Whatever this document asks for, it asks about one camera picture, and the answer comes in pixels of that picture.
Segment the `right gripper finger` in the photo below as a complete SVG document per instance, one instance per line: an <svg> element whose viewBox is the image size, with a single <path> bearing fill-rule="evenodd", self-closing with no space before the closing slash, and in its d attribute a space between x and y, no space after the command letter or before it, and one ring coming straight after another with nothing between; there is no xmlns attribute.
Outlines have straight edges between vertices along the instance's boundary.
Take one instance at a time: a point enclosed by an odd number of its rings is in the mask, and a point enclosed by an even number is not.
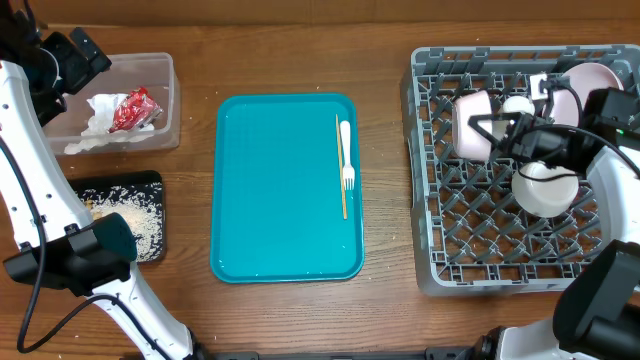
<svg viewBox="0 0 640 360"><path fill-rule="evenodd" d="M478 125L480 122L506 122L508 124L514 124L521 116L522 113L520 112L472 115L468 123L470 125Z"/></svg>
<svg viewBox="0 0 640 360"><path fill-rule="evenodd" d="M505 134L504 121L479 120L473 126L475 140L473 142L469 158L472 160L487 161L494 145L490 138L500 140Z"/></svg>

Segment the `white paper cup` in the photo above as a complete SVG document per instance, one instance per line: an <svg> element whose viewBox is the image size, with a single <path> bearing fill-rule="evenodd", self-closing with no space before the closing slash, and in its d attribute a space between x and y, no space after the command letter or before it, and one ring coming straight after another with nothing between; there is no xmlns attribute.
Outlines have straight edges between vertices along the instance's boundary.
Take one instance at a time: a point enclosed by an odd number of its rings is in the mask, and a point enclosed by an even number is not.
<svg viewBox="0 0 640 360"><path fill-rule="evenodd" d="M505 113L526 113L530 115L535 114L535 106L531 99L524 96L511 96L507 98L501 108L498 110L498 114L502 115ZM507 127L509 126L509 120L496 120L492 125L492 135L495 138L501 139L507 132Z"/></svg>

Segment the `pink bowl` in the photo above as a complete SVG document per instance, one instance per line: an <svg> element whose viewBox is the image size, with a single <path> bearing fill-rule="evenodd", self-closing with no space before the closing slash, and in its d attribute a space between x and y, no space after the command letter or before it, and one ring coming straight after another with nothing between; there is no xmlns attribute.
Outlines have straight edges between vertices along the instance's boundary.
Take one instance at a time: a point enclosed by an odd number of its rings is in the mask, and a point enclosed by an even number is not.
<svg viewBox="0 0 640 360"><path fill-rule="evenodd" d="M472 115L491 114L491 102L486 91L458 98L452 109L452 140L456 155L463 159L469 159L475 132L468 120Z"/></svg>

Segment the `pink round plate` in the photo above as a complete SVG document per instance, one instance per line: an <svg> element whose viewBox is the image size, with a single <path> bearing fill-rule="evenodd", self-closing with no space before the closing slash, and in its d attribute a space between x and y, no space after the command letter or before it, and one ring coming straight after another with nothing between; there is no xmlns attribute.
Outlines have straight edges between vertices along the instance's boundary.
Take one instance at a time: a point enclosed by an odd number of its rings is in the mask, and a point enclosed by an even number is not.
<svg viewBox="0 0 640 360"><path fill-rule="evenodd" d="M563 77L569 78L570 87L576 92L584 109L588 95L596 89L623 89L621 80L607 66L597 63L583 63L566 71ZM555 124L577 127L579 116L577 103L568 90L553 93L554 105L550 117Z"/></svg>

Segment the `white bowl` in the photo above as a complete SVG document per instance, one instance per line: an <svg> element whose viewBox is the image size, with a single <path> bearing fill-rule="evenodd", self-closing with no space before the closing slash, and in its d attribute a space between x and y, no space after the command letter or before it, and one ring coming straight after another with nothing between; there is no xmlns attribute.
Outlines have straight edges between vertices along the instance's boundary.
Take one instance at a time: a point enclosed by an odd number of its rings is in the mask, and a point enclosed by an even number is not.
<svg viewBox="0 0 640 360"><path fill-rule="evenodd" d="M525 164L514 174L511 188L517 204L527 213L552 218L572 204L579 181L573 171L536 162Z"/></svg>

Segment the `white napkin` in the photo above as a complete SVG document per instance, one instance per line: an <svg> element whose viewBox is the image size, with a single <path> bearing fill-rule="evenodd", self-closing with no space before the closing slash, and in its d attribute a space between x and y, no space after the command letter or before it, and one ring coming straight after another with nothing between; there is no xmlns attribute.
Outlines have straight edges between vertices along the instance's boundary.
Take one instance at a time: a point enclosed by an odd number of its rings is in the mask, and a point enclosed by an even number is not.
<svg viewBox="0 0 640 360"><path fill-rule="evenodd" d="M64 154L75 155L109 143L136 143L150 138L151 135L137 135L129 139L126 139L124 136L113 139L108 138L110 135L109 129L113 125L116 107L126 97L127 95L124 93L97 94L88 99L87 102L94 110L94 115L89 118L88 127L81 132L82 140L79 143L69 143L64 149Z"/></svg>

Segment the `red snack wrapper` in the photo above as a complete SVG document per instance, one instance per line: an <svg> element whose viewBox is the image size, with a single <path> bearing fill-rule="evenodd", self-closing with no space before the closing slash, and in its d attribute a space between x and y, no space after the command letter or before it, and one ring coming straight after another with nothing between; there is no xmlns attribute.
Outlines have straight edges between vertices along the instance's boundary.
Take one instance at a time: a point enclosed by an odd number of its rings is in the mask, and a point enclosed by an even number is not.
<svg viewBox="0 0 640 360"><path fill-rule="evenodd" d="M151 97L149 91L140 87L131 91L116 107L110 133L132 131L154 122L163 109Z"/></svg>

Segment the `white plastic fork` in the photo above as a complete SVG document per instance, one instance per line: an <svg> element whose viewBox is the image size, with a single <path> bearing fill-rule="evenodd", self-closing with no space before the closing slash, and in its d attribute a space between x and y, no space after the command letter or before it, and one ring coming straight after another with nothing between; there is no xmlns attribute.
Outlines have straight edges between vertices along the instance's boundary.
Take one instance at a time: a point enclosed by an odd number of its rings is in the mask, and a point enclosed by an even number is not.
<svg viewBox="0 0 640 360"><path fill-rule="evenodd" d="M355 170L351 163L351 125L348 121L341 121L340 135L343 150L343 178L346 190L352 190L355 186Z"/></svg>

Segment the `wooden chopstick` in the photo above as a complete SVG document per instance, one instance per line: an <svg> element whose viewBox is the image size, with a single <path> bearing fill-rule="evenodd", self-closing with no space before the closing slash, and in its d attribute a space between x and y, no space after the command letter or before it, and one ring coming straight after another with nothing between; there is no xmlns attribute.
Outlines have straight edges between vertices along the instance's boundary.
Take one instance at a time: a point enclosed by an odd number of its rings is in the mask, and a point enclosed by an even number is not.
<svg viewBox="0 0 640 360"><path fill-rule="evenodd" d="M339 128L339 119L337 114L335 115L335 130L336 130L337 152L338 152L338 162L339 162L342 216L343 216L343 220L346 221L348 219L348 212L347 212L346 193L345 193L344 175L343 175L342 143L341 143L341 135L340 135L340 128Z"/></svg>

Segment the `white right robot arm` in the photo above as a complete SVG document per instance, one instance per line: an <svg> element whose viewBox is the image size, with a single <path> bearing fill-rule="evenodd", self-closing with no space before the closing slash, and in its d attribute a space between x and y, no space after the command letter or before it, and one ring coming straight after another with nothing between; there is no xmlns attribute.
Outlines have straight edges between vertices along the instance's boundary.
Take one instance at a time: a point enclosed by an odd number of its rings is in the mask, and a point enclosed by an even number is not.
<svg viewBox="0 0 640 360"><path fill-rule="evenodd" d="M486 92L458 99L456 153L486 160L494 150L523 163L563 167L586 178L598 206L604 248L561 294L551 318L498 327L464 359L636 359L639 308L639 99L595 89L576 126L522 111L493 112Z"/></svg>

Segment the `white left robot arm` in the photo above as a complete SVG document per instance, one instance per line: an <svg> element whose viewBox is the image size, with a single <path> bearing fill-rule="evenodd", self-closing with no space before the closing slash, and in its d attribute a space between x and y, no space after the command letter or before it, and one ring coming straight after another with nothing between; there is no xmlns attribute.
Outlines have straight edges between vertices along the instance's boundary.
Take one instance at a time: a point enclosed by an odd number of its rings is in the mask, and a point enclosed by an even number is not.
<svg viewBox="0 0 640 360"><path fill-rule="evenodd" d="M68 289L105 311L146 359L204 359L188 327L176 320L144 280L135 240L115 213L94 219L62 173L31 94L32 79L54 86L59 59L26 41L19 27L1 23L1 194L17 255L4 262L10 277L33 287L17 339L29 353L43 345L25 338L42 288Z"/></svg>

